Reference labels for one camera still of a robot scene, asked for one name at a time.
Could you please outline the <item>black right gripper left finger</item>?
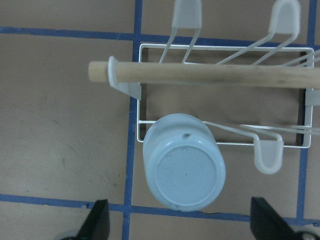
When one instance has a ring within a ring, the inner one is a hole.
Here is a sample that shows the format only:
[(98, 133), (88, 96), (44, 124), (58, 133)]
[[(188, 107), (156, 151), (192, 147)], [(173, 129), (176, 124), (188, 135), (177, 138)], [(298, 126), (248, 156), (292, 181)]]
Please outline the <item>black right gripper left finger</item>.
[(110, 213), (107, 199), (97, 200), (76, 235), (77, 240), (107, 240), (110, 236)]

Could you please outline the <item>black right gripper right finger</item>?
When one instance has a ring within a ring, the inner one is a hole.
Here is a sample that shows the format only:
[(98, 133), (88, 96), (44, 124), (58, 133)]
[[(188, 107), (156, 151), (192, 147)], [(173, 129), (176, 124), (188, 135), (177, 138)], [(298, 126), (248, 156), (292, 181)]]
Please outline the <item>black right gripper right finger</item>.
[(300, 239), (263, 197), (251, 198), (250, 230), (256, 240)]

